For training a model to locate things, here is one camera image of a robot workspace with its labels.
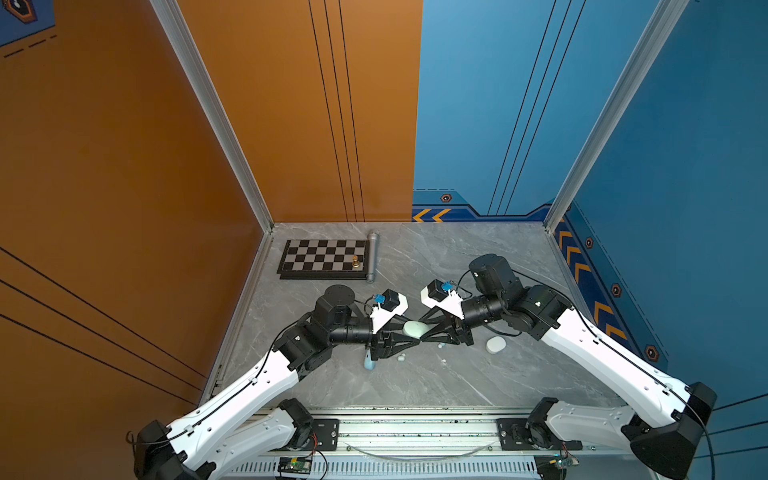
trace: black and white checkered board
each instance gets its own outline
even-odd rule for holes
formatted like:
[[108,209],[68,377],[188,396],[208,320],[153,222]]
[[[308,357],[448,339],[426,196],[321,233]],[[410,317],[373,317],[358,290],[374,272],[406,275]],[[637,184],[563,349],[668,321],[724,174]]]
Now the black and white checkered board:
[[277,272],[284,280],[364,280],[367,255],[367,240],[288,240]]

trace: silver cylinder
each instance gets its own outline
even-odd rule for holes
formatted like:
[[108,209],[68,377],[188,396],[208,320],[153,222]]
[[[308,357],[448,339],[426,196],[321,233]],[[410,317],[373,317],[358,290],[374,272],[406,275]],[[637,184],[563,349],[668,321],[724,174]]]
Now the silver cylinder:
[[379,254],[379,232],[371,230],[368,233],[368,257],[366,258],[366,280],[373,283],[376,280],[376,257]]

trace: orange wall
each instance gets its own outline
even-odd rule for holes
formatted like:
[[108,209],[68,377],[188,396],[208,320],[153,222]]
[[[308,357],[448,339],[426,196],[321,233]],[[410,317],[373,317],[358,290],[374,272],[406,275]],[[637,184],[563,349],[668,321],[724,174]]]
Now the orange wall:
[[0,251],[0,280],[168,373],[2,283],[0,314],[184,399],[0,318],[0,477],[129,479],[125,432],[197,403],[261,232],[150,4],[55,14],[0,48],[0,247],[188,367]]
[[180,2],[274,220],[409,220],[422,2],[210,5]]

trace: yellow chevron arrow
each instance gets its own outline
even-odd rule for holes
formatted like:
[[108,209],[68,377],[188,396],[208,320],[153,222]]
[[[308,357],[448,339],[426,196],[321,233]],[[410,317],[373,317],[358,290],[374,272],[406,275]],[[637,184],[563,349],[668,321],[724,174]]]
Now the yellow chevron arrow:
[[568,264],[568,266],[571,266],[571,253],[581,253],[581,250],[576,247],[568,247],[566,251],[568,252],[568,255],[565,259],[565,262]]
[[608,336],[611,336],[612,333],[615,333],[616,335],[619,335],[621,338],[625,340],[627,339],[627,336],[624,335],[624,332],[622,332],[621,330],[619,330],[618,328],[612,325],[606,325],[605,332],[608,334]]
[[415,217],[413,217],[413,220],[416,220],[417,222],[422,222],[422,223],[423,223],[423,222],[424,222],[424,220],[422,220],[422,215],[423,215],[423,214],[426,214],[426,213],[427,213],[427,212],[429,212],[430,210],[431,210],[431,208],[425,208],[424,210],[422,210],[421,212],[419,212],[419,214],[418,214],[418,215],[416,215]]
[[573,237],[573,234],[565,230],[560,232],[560,250],[563,250],[563,237]]
[[614,315],[614,311],[608,306],[600,302],[594,303],[594,323],[595,325],[600,325],[600,320],[598,317],[600,316],[600,310],[603,310],[604,312],[610,313],[611,315]]
[[576,271],[574,272],[574,277],[576,277],[576,283],[578,283],[578,273],[582,270],[586,270],[588,272],[592,271],[592,269],[588,265],[584,265],[583,263],[576,262]]
[[449,211],[451,211],[451,209],[450,209],[450,208],[446,208],[445,210],[443,210],[443,211],[442,211],[442,212],[440,212],[439,214],[437,214],[437,215],[435,215],[434,217],[432,217],[432,219],[433,219],[435,222],[440,222],[440,223],[442,223],[442,218],[440,218],[440,217],[442,217],[443,215],[445,215],[445,214],[446,214],[446,213],[448,213]]

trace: robotic arm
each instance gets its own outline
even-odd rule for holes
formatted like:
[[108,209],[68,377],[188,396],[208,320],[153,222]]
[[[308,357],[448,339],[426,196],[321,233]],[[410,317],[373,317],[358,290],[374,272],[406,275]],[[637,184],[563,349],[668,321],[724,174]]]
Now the robotic arm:
[[469,269],[480,296],[463,300],[438,280],[422,290],[422,302],[431,309],[421,320],[434,326],[421,339],[397,331],[407,320],[402,294],[385,291],[366,315],[349,287],[329,287],[314,311],[283,329],[264,358],[224,391],[170,425],[155,421],[142,429],[134,474],[139,480],[216,480],[247,457],[284,446],[300,449],[309,442],[312,417],[295,399],[242,425],[321,366],[336,345],[364,344],[373,360],[384,359],[420,342],[471,345],[472,328],[503,319],[570,356],[628,404],[606,409],[544,398],[528,417],[533,446],[559,449],[569,440],[613,446],[668,478],[685,478],[716,398],[711,389],[687,386],[637,358],[585,321],[556,290],[524,288],[503,257],[484,255]]

